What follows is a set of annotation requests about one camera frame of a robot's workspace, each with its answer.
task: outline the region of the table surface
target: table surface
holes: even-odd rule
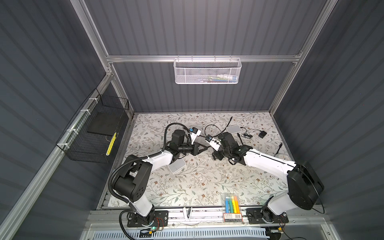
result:
[[[209,124],[224,129],[231,117],[230,126],[239,124],[253,135],[251,139],[242,138],[244,144],[269,155],[276,153],[282,141],[269,113],[149,113],[138,114],[124,160],[131,154],[145,156],[160,150],[169,123],[196,127],[204,134],[205,126]],[[175,129],[179,126],[168,129],[167,140],[171,139]],[[261,139],[257,136],[259,131],[251,129],[264,130],[267,135]],[[207,128],[207,134],[218,133],[214,126]],[[233,137],[240,145],[238,136],[234,134]],[[196,141],[208,145],[203,137],[197,137]],[[210,147],[197,156],[188,154],[184,157],[187,165],[175,174],[167,166],[151,173],[145,192],[148,199],[155,206],[220,206],[223,205],[221,193],[238,193],[241,205],[262,205],[271,194],[288,189],[281,179],[258,168],[231,165],[227,158],[214,161],[212,152]],[[284,144],[279,153],[287,154]],[[108,203],[109,207],[126,205],[112,196]]]

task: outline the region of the charger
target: charger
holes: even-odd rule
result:
[[[266,131],[261,131],[261,133],[259,133],[259,137],[260,138],[265,137],[265,135],[266,135]]]

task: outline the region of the aluminum frame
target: aluminum frame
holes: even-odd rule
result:
[[[108,51],[101,39],[99,31],[96,28],[96,25],[92,19],[92,16],[88,10],[87,5],[84,0],[71,0],[71,4],[75,9],[77,16],[80,19],[81,24],[83,25],[85,32],[88,35],[89,40],[92,43],[93,48],[95,49],[101,64],[104,67],[106,72],[112,71],[115,79],[112,81],[112,86],[115,89],[119,98],[126,98],[129,100],[128,95],[126,94],[124,87],[120,81],[120,78],[116,72],[116,69],[112,64],[110,64],[106,56],[108,55]],[[129,101],[129,109],[130,115],[133,116],[134,109],[132,108],[131,102]]]
[[[94,99],[99,95],[99,93],[105,92],[113,78],[114,76],[111,72],[108,72],[104,76],[100,84],[97,86],[97,90],[93,91],[88,101],[82,107],[82,110],[88,109]],[[72,129],[76,126],[76,124],[80,121],[81,117],[86,114],[85,112],[86,111],[79,111],[78,115],[69,126],[69,129]],[[59,144],[65,143],[70,134],[71,133],[69,131],[66,131],[66,133],[60,139]],[[29,183],[23,194],[17,200],[16,204],[13,206],[11,211],[8,213],[7,217],[0,225],[1,240],[11,240],[16,234],[20,225],[23,223],[25,217],[35,204],[36,200],[40,196],[41,192],[50,180],[56,168],[59,166],[64,155],[65,153],[58,146],[55,146],[51,154],[40,167],[39,171],[36,173],[32,181]]]
[[[242,215],[245,215],[245,208],[252,206],[242,206]],[[314,206],[315,209],[321,210],[321,206]],[[225,228],[225,227],[270,227],[278,226],[278,223],[262,223],[250,225],[247,218],[242,223],[223,223],[222,213],[223,207],[196,207],[192,208],[190,220],[186,219],[183,208],[161,208],[158,210],[169,211],[168,226],[169,228]],[[90,211],[88,220],[84,226],[80,240],[93,239],[95,231],[98,230],[120,230],[119,214],[122,210],[94,210]],[[327,214],[319,214],[314,210],[292,209],[287,211],[290,220],[286,225],[321,225],[328,240],[339,240]]]
[[[106,57],[107,61],[110,63],[173,63],[176,59],[177,61],[207,61],[216,60],[216,61],[231,61],[232,59],[241,59],[243,63],[265,63],[265,62],[292,62],[296,63],[300,60],[300,55],[234,55],[234,56],[112,56],[108,55]]]
[[[300,51],[301,55],[300,55],[299,61],[297,63],[294,63],[291,69],[288,71],[288,74],[285,77],[283,84],[281,85],[279,91],[276,94],[275,99],[272,102],[271,107],[269,108],[269,112],[271,113],[271,115],[275,114],[286,92],[288,91],[288,88],[291,86],[291,83],[293,82],[301,66],[303,65],[305,58],[307,58],[309,51],[311,50],[314,42],[319,36],[320,31],[324,27],[325,22],[327,21],[328,17],[330,16],[337,2],[338,0],[327,0],[327,2],[324,4],[324,7],[320,12],[319,17],[317,18],[315,24],[313,25],[313,28],[309,33],[308,38],[304,42],[304,45]]]

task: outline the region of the black cable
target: black cable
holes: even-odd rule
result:
[[[255,130],[255,131],[260,131],[260,132],[262,132],[262,130],[254,129],[254,128],[250,128],[249,130]]]
[[[184,156],[182,156],[182,157],[179,157],[178,159],[182,159],[183,157],[185,157],[187,154],[184,154]]]
[[[124,201],[124,202],[129,204],[129,201],[127,199],[125,199],[122,196],[120,196],[119,194],[115,193],[115,191],[113,190],[113,187],[112,187],[113,179],[115,178],[115,176],[119,172],[119,170],[122,169],[124,166],[126,166],[128,164],[131,164],[133,162],[137,162],[137,161],[140,161],[140,160],[147,159],[148,157],[154,157],[154,156],[157,156],[157,155],[161,154],[165,150],[166,145],[167,145],[167,131],[168,131],[168,128],[170,126],[172,126],[172,125],[180,125],[185,130],[189,131],[189,129],[186,126],[184,126],[183,124],[181,124],[181,123],[173,122],[173,123],[168,124],[168,126],[166,127],[166,130],[164,131],[164,145],[163,145],[163,148],[162,148],[161,151],[156,152],[156,153],[151,154],[151,155],[148,155],[148,156],[138,157],[136,159],[131,159],[131,160],[125,162],[124,164],[120,165],[118,168],[116,168],[115,171],[113,171],[113,173],[111,174],[111,176],[108,179],[108,191],[111,193],[112,196],[114,196],[115,198],[120,199],[120,200],[122,200],[122,201]]]
[[[282,227],[280,223],[279,223],[279,226],[280,226],[281,230],[283,230],[283,233],[284,233],[290,240],[297,239],[297,238],[301,238],[301,239],[305,239],[305,240],[307,240],[306,238],[303,238],[303,237],[294,237],[294,238],[291,238],[290,236],[288,236],[288,235],[285,233],[284,227]]]
[[[280,145],[279,145],[279,149],[277,150],[277,152],[273,155],[274,157],[279,153],[279,151],[280,151],[280,148],[283,146],[283,143],[280,143]]]
[[[320,201],[320,203],[321,203],[321,206],[322,206],[322,208],[323,208],[323,212],[320,212],[320,211],[317,211],[316,209],[314,209],[314,208],[312,208],[313,210],[315,210],[316,212],[318,212],[318,213],[320,213],[320,214],[324,214],[325,213],[325,208],[324,208],[324,205],[323,205],[323,202],[321,201],[321,199],[320,199],[320,195],[319,195],[319,193],[317,192],[317,189],[316,189],[316,187],[314,186],[314,184],[312,183],[312,181],[311,181],[311,179],[303,172],[303,171],[301,171],[299,168],[297,168],[302,174],[304,174],[304,176],[309,180],[309,182],[312,184],[312,187],[313,187],[313,189],[315,190],[315,192],[316,192],[316,194],[317,194],[317,198],[319,199],[319,201]]]
[[[132,213],[133,213],[132,210],[123,210],[123,211],[120,213],[120,215],[119,215],[119,224],[120,224],[121,230],[123,231],[124,235],[126,235],[126,237],[127,237],[128,239],[130,239],[130,240],[135,240],[133,237],[131,237],[131,236],[128,235],[127,231],[126,231],[125,228],[124,228],[124,225],[122,224],[121,216],[122,216],[124,213],[126,213],[126,212],[128,212],[128,213],[129,213],[129,212],[132,212]]]
[[[206,131],[207,127],[209,127],[209,126],[215,126],[215,127],[217,127],[217,129],[218,129],[219,131],[221,131],[220,128],[219,128],[218,126],[216,126],[215,124],[209,124],[209,125],[206,125],[205,128],[204,128],[204,135],[205,135],[205,137],[207,137],[207,133],[206,133],[205,131]]]
[[[239,133],[237,133],[237,136],[240,138],[241,145],[244,145],[244,144],[243,144],[243,140],[241,140],[241,137],[240,137],[240,134],[239,134]]]
[[[227,129],[227,127],[229,126],[230,122],[232,121],[232,118],[233,118],[233,117],[231,117],[231,118],[229,119],[228,124],[225,126],[225,128],[224,128],[219,134],[217,134],[217,135],[215,135],[215,136],[212,136],[212,137],[217,137],[217,136],[219,136],[220,134],[222,134],[222,133],[225,131],[225,129]],[[205,133],[205,129],[206,129],[208,126],[215,126],[215,127],[217,127],[218,130],[220,131],[220,128],[219,128],[218,126],[216,126],[216,125],[214,125],[214,124],[209,124],[209,125],[207,125],[207,126],[204,128],[204,134],[205,134],[205,136],[202,136],[202,135],[200,135],[200,136],[202,136],[202,137],[207,137],[207,134]]]

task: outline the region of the plastic package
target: plastic package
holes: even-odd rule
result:
[[[177,171],[185,167],[187,164],[185,163],[184,159],[178,159],[174,161],[173,163],[168,165],[168,168],[171,173],[175,174]]]
[[[239,195],[236,193],[221,194],[222,205],[225,206],[223,213],[224,222],[242,222]]]

